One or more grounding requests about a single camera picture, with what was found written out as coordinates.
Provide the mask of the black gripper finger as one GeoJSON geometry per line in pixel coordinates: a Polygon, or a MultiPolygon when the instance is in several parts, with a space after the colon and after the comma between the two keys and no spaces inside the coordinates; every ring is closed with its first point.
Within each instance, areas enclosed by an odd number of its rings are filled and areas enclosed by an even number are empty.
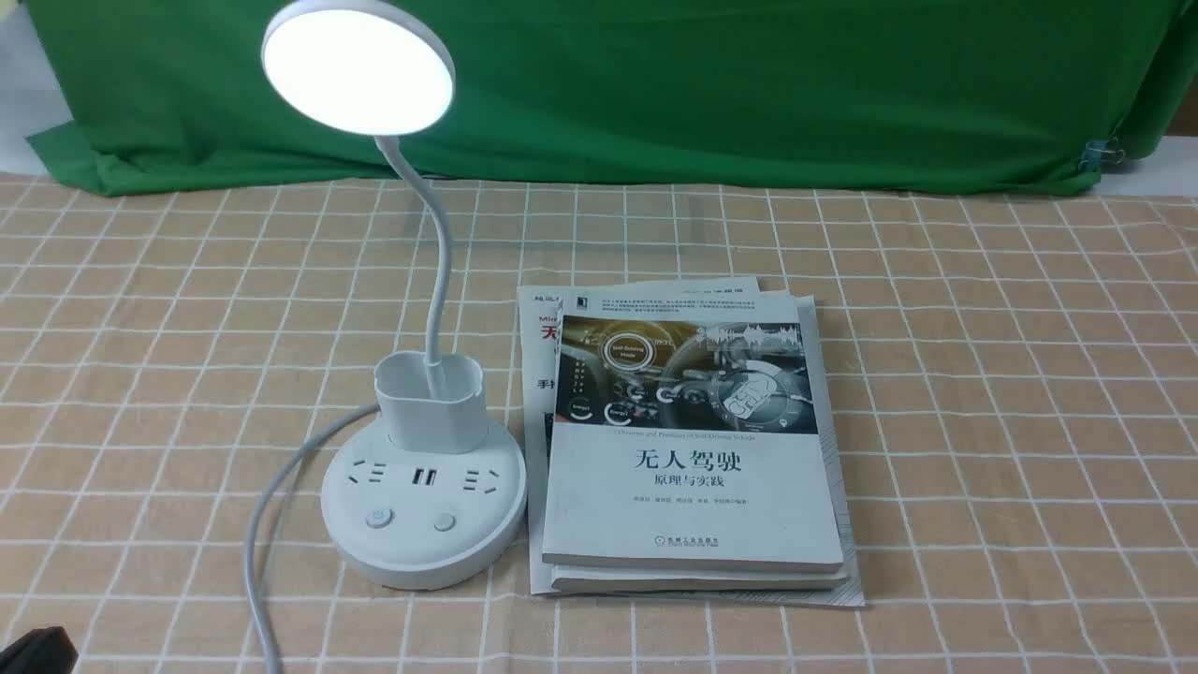
{"type": "Polygon", "coordinates": [[[1,652],[1,673],[72,673],[79,654],[63,627],[26,632],[1,652]]]}

